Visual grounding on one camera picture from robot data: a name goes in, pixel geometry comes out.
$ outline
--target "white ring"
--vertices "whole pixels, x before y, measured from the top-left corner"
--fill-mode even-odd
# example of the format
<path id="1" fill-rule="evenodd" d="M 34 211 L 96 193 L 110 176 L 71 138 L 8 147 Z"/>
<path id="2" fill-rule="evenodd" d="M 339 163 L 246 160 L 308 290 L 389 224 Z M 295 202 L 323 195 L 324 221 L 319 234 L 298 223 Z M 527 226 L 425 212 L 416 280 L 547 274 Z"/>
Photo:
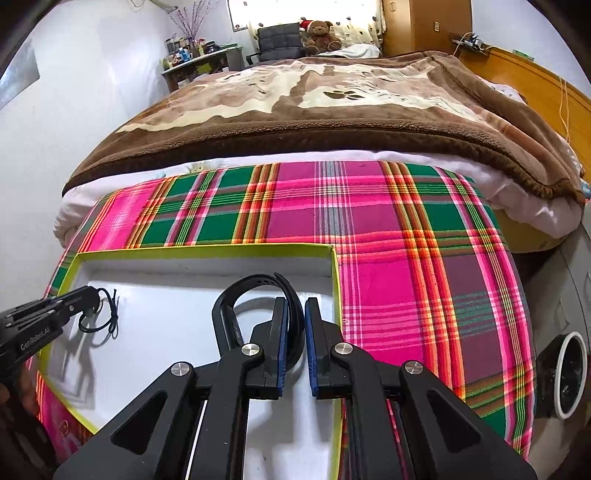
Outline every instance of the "white ring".
<path id="1" fill-rule="evenodd" d="M 562 375 L 562 362 L 564 361 L 564 354 L 566 353 L 566 348 L 569 345 L 570 339 L 572 338 L 577 339 L 581 348 L 581 354 L 583 356 L 583 374 L 581 376 L 581 385 L 579 386 L 579 393 L 577 395 L 577 398 L 575 399 L 571 409 L 565 413 L 562 411 L 562 405 L 560 404 L 560 376 Z M 560 353 L 558 354 L 558 363 L 556 365 L 556 375 L 554 376 L 554 411 L 556 412 L 556 416 L 558 418 L 566 420 L 574 413 L 575 409 L 579 406 L 581 398 L 583 397 L 586 379 L 587 349 L 585 348 L 585 342 L 583 341 L 583 337 L 581 337 L 581 334 L 579 332 L 571 332 L 566 336 L 560 347 Z"/>

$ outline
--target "chair armrest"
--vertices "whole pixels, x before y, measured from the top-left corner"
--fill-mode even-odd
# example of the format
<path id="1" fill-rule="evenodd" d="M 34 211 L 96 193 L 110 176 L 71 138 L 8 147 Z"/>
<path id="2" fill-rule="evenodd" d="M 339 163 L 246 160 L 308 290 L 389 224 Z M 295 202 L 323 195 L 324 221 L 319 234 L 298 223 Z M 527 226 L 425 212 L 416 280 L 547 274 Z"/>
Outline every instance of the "chair armrest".
<path id="1" fill-rule="evenodd" d="M 253 58 L 254 56 L 256 56 L 256 55 L 260 55 L 260 54 L 261 54 L 261 52 L 259 52 L 259 51 L 256 51 L 256 52 L 254 52 L 252 55 L 247 55 L 247 56 L 246 56 L 246 61 L 248 62 L 248 64 L 249 64 L 249 65 L 252 65 L 252 58 Z"/>

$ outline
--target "blue gripper pad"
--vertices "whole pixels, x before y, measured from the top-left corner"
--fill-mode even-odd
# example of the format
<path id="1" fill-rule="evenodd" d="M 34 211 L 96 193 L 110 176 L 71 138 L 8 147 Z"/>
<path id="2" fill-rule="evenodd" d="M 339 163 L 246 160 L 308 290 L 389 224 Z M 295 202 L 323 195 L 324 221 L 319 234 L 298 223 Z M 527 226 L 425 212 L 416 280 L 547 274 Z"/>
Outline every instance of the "blue gripper pad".
<path id="1" fill-rule="evenodd" d="M 279 355 L 277 357 L 277 389 L 279 396 L 283 396 L 283 387 L 285 386 L 285 375 L 287 371 L 285 366 L 287 364 L 287 319 L 288 319 L 288 302 L 283 303 L 283 316 L 281 317 L 281 343 L 279 344 Z"/>
<path id="2" fill-rule="evenodd" d="M 310 388 L 312 396 L 318 395 L 318 365 L 316 362 L 316 346 L 314 345 L 314 332 L 312 331 L 312 319 L 310 317 L 309 300 L 304 307 L 304 323 L 306 327 L 306 351 L 308 352 L 308 374 L 310 376 Z"/>

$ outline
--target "black office chair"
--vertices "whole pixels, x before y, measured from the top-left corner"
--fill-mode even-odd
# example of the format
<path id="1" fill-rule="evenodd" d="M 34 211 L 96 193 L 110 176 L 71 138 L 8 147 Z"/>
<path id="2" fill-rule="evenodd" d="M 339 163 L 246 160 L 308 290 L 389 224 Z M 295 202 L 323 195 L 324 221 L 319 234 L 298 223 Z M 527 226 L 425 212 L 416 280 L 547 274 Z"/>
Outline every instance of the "black office chair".
<path id="1" fill-rule="evenodd" d="M 246 56 L 249 65 L 252 65 L 252 58 L 256 55 L 259 57 L 259 62 L 300 59 L 306 56 L 306 51 L 301 44 L 299 23 L 259 28 L 257 36 L 260 51 Z"/>

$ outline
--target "santa hat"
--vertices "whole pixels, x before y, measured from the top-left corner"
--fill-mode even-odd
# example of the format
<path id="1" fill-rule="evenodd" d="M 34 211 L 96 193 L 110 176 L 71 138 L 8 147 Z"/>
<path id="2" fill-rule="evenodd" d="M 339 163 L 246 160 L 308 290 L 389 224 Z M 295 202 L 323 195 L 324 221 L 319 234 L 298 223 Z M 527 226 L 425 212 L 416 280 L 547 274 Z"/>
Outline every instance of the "santa hat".
<path id="1" fill-rule="evenodd" d="M 301 22 L 300 22 L 300 31 L 307 32 L 308 29 L 310 28 L 311 23 L 312 23 L 312 20 L 306 20 L 304 17 L 302 17 Z"/>

